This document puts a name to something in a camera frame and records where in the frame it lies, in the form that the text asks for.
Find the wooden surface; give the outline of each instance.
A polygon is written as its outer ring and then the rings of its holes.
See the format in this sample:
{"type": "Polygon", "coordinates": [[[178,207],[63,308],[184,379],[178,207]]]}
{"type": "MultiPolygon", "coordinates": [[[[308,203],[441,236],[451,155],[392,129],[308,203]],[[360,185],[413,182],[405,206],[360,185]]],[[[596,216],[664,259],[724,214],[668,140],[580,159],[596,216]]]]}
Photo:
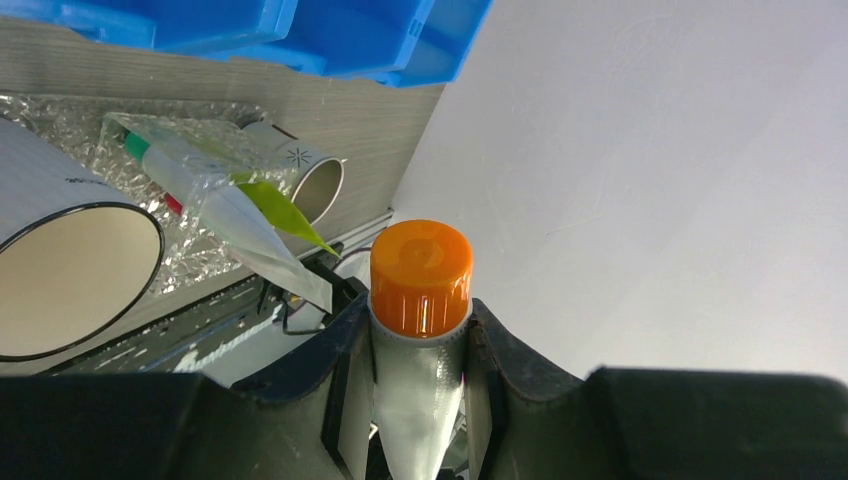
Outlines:
{"type": "MultiPolygon", "coordinates": [[[[324,238],[336,238],[386,212],[442,91],[441,87],[395,90],[365,80],[308,77],[281,65],[218,63],[96,45],[62,28],[3,17],[0,46],[4,91],[233,100],[263,106],[287,131],[348,159],[339,198],[316,225],[324,238]]],[[[292,247],[295,252],[305,248],[292,247]]],[[[99,338],[75,350],[92,348],[246,274],[233,272],[175,295],[143,301],[99,338]]],[[[76,354],[0,364],[0,373],[34,373],[76,354]]]]}

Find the white wall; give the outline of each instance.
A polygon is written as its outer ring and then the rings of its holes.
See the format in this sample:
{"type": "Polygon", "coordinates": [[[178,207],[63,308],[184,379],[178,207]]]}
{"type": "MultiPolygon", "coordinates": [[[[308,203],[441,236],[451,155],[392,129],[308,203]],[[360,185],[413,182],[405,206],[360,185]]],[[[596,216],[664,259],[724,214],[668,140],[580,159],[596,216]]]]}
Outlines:
{"type": "Polygon", "coordinates": [[[848,380],[848,2],[495,0],[394,207],[577,375],[848,380]]]}

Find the ridged orange cap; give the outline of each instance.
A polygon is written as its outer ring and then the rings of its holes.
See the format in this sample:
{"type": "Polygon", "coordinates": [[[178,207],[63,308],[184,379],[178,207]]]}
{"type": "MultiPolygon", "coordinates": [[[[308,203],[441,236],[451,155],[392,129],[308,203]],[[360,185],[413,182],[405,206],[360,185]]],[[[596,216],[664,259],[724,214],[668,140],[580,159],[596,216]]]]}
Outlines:
{"type": "Polygon", "coordinates": [[[471,244],[430,220],[392,225],[371,248],[371,308],[389,330],[430,338],[456,328],[471,302],[471,244]]]}

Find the glue bottle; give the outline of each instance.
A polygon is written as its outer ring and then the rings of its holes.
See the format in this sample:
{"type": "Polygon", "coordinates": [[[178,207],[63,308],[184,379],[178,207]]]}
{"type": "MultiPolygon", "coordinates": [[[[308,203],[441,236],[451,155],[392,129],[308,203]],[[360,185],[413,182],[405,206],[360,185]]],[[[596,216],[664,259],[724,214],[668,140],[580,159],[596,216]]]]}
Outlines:
{"type": "Polygon", "coordinates": [[[371,250],[375,413],[395,480],[434,480],[462,400],[472,252],[453,228],[398,223],[371,250]]]}

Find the bubble wrap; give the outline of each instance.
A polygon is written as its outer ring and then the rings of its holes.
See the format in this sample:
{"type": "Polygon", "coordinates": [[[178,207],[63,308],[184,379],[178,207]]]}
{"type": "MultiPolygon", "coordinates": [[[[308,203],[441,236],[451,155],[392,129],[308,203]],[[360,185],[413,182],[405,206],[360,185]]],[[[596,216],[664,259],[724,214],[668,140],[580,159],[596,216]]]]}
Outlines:
{"type": "MultiPolygon", "coordinates": [[[[183,217],[168,209],[162,190],[124,151],[124,132],[117,127],[120,122],[104,122],[104,117],[110,112],[199,120],[194,123],[194,135],[192,122],[182,126],[177,125],[180,122],[172,122],[170,125],[182,133],[187,130],[195,143],[204,143],[210,137],[208,132],[204,132],[204,128],[209,126],[204,120],[217,120],[218,127],[238,131],[237,127],[263,120],[266,112],[257,105],[237,102],[0,94],[0,115],[25,125],[103,177],[162,224],[167,253],[151,293],[167,293],[238,268],[239,263],[225,255],[221,245],[211,241],[209,233],[191,215],[192,205],[186,206],[187,212],[183,217]]],[[[121,116],[113,116],[113,119],[120,120],[121,116]]],[[[226,135],[224,139],[231,139],[230,133],[226,135]]],[[[276,172],[276,175],[283,193],[286,193],[286,186],[282,184],[287,174],[276,172]]],[[[207,187],[214,183],[209,178],[204,180],[207,187]]]]}
{"type": "Polygon", "coordinates": [[[389,471],[395,480],[434,480],[462,401],[467,322],[427,340],[400,338],[373,318],[371,325],[374,407],[389,471]]]}

